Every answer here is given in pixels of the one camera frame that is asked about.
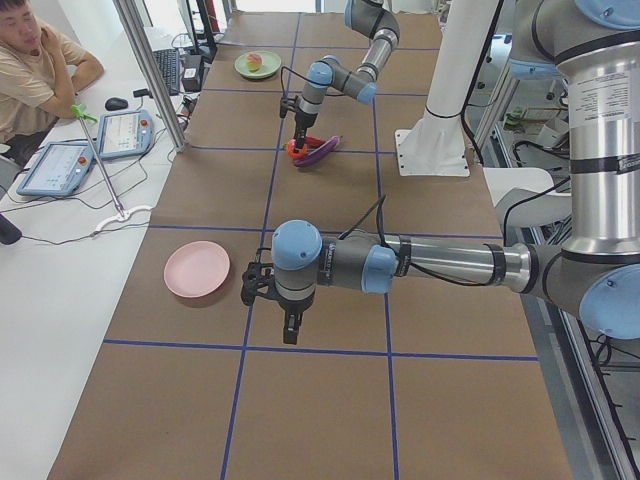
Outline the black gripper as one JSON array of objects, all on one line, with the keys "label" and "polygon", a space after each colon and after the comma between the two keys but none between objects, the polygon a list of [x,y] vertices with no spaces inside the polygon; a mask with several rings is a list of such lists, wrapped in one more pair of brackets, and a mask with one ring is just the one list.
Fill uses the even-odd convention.
[{"label": "black gripper", "polygon": [[294,131],[294,153],[306,152],[308,147],[306,143],[307,130],[311,128],[316,121],[316,113],[307,113],[297,110],[295,113],[295,131]]},{"label": "black gripper", "polygon": [[287,310],[284,317],[283,343],[285,345],[298,345],[298,335],[301,327],[303,313],[297,310]]}]

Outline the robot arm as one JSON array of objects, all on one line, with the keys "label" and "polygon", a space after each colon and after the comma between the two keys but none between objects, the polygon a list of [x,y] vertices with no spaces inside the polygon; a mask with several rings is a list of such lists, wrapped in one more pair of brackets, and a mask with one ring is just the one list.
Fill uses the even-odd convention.
[{"label": "robot arm", "polygon": [[[396,141],[401,175],[453,176],[462,160],[466,82],[484,58],[503,1],[453,3],[423,118]],[[639,338],[639,1],[516,1],[511,59],[551,67],[568,84],[572,231],[562,245],[463,245],[350,230],[323,237],[304,220],[273,234],[267,297],[284,309],[283,342],[296,344],[316,285],[387,293],[394,277],[420,274],[463,286],[532,294],[617,339]],[[347,1],[345,25],[373,41],[355,72],[334,56],[314,62],[294,111],[296,148],[326,90],[371,104],[400,40],[383,1]]]},{"label": "robot arm", "polygon": [[399,24],[382,1],[348,1],[344,23],[368,39],[368,49],[360,63],[349,68],[339,57],[325,55],[309,66],[302,93],[293,99],[281,100],[280,115],[294,113],[292,150],[295,153],[305,149],[307,131],[314,126],[329,89],[364,105],[373,102],[381,72],[399,45]]}]

